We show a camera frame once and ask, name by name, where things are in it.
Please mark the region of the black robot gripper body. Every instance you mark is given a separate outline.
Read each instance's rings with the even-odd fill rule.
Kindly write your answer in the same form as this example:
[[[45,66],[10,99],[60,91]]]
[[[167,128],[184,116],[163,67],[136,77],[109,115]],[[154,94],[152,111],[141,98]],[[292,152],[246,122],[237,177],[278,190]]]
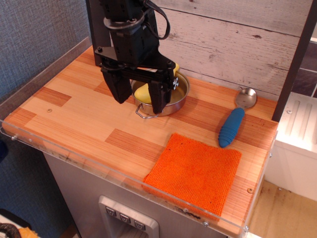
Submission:
[[[176,63],[159,52],[159,40],[150,31],[151,24],[131,28],[110,29],[111,47],[98,47],[96,53],[105,58],[108,70],[122,70],[130,80],[143,83],[161,81],[174,90],[178,83],[173,70]]]

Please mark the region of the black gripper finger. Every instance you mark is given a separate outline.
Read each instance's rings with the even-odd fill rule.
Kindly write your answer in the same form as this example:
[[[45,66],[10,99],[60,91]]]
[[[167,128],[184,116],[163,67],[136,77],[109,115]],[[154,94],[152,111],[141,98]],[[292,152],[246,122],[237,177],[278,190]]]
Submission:
[[[149,93],[154,114],[161,113],[171,99],[169,85],[161,81],[151,81],[149,83]]]
[[[124,103],[132,94],[130,79],[122,74],[122,70],[102,67],[101,72],[114,99],[120,104]]]

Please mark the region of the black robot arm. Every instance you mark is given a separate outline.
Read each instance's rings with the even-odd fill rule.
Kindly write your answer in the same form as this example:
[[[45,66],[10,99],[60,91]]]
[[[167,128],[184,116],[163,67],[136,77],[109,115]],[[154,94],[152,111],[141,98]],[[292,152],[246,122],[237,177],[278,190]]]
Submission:
[[[154,114],[163,112],[178,82],[174,76],[175,62],[159,52],[159,42],[170,34],[159,36],[155,13],[164,11],[150,0],[101,1],[113,45],[98,47],[101,71],[114,99],[124,103],[133,93],[130,81],[148,84]]]

